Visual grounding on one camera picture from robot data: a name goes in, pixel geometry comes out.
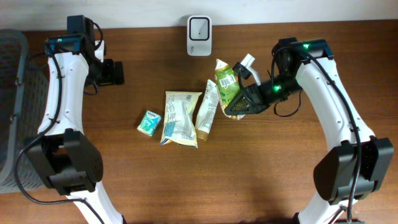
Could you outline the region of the teal tissue pack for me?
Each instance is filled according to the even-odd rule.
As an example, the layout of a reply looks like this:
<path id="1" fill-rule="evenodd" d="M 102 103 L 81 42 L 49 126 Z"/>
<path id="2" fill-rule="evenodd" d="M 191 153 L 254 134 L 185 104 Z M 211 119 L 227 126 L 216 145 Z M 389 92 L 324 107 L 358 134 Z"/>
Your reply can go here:
<path id="1" fill-rule="evenodd" d="M 161 119 L 161 115 L 147 110 L 137 130 L 148 136 L 153 136 Z"/>

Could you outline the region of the green snack pouch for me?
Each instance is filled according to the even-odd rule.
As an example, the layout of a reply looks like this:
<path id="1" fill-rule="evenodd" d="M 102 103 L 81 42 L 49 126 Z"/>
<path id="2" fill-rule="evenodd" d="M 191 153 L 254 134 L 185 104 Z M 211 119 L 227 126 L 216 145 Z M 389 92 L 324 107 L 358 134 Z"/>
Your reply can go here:
<path id="1" fill-rule="evenodd" d="M 220 107 L 224 115 L 235 120 L 244 118 L 244 115 L 227 115 L 225 112 L 226 107 L 232 102 L 234 97 L 240 93 L 240 88 L 233 69 L 220 59 L 216 59 L 215 81 Z"/>

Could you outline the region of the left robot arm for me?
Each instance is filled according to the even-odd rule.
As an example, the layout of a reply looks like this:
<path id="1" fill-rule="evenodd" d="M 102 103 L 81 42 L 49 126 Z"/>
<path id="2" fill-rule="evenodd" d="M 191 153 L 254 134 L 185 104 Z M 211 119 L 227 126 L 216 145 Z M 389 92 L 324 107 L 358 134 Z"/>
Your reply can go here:
<path id="1" fill-rule="evenodd" d="M 100 27 L 83 16 L 67 18 L 67 34 L 45 41 L 50 72 L 49 91 L 38 136 L 26 155 L 41 181 L 74 203 L 88 223 L 125 223 L 106 193 L 100 151 L 84 135 L 85 87 L 122 85 L 122 62 L 106 59 L 106 44 L 95 39 Z"/>

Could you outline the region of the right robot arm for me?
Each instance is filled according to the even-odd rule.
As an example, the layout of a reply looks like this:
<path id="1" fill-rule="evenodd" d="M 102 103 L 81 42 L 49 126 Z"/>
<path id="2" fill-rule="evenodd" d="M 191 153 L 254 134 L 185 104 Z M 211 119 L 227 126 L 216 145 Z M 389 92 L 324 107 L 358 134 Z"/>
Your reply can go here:
<path id="1" fill-rule="evenodd" d="M 293 223 L 351 223 L 353 205 L 381 188 L 394 155 L 387 138 L 378 138 L 350 100 L 333 52 L 323 39 L 280 39 L 272 49 L 270 78 L 242 86 L 227 115 L 258 114 L 294 93 L 305 93 L 326 138 L 328 153 L 315 166 L 315 195 Z"/>

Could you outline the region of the white tube gold cap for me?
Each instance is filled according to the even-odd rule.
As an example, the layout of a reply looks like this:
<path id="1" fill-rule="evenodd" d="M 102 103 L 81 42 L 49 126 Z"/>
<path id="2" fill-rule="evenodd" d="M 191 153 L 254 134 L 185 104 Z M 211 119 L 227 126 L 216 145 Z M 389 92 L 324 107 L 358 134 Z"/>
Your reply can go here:
<path id="1" fill-rule="evenodd" d="M 205 94 L 198 110 L 195 129 L 197 137 L 207 141 L 219 103 L 216 83 L 208 80 Z"/>

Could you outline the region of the yellow white snack bag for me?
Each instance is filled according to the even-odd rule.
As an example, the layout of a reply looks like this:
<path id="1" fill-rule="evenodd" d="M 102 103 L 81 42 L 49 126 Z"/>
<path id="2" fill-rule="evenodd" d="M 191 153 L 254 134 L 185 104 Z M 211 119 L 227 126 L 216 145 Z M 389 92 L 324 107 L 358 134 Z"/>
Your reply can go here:
<path id="1" fill-rule="evenodd" d="M 182 146 L 198 147 L 192 116 L 200 96 L 201 92 L 165 92 L 164 125 L 160 146 L 175 142 Z"/>

